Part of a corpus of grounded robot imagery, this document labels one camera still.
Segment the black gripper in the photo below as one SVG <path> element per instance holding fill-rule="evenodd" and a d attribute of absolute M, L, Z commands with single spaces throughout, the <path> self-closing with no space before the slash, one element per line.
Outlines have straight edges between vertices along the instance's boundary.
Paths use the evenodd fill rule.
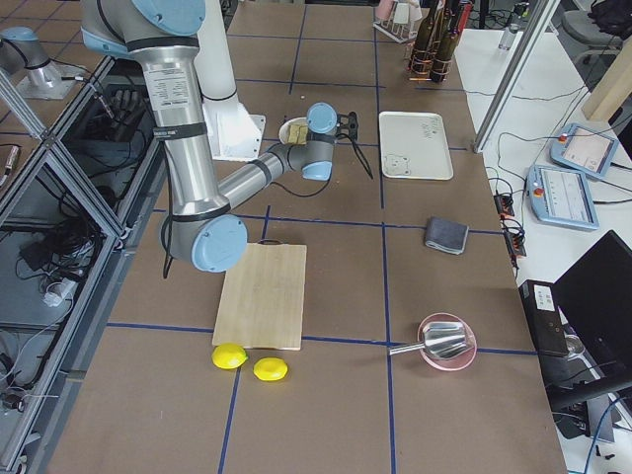
<path fill-rule="evenodd" d="M 356 112 L 348 114 L 337 114 L 337 137 L 347 137 L 349 139 L 357 139 L 358 120 Z"/>

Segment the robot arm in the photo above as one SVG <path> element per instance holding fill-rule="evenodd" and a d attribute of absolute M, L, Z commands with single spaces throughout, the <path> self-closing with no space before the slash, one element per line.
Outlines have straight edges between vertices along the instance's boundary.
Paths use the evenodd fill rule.
<path fill-rule="evenodd" d="M 202 272 L 221 273 L 243 255 L 248 240 L 232 209 L 288 171 L 328 181 L 334 146 L 355 140 L 355 113 L 327 103 L 306 113 L 306 141 L 281 143 L 223 180 L 213 157 L 229 158 L 260 138 L 240 103 L 217 1 L 84 1 L 85 45 L 137 62 L 143 71 L 170 177 L 170 210 L 161 239 L 168 258 Z"/>
<path fill-rule="evenodd" d="M 9 77 L 24 73 L 15 87 L 26 99 L 63 100 L 75 84 L 89 78 L 79 66 L 53 61 L 27 27 L 1 31 L 1 70 Z"/>

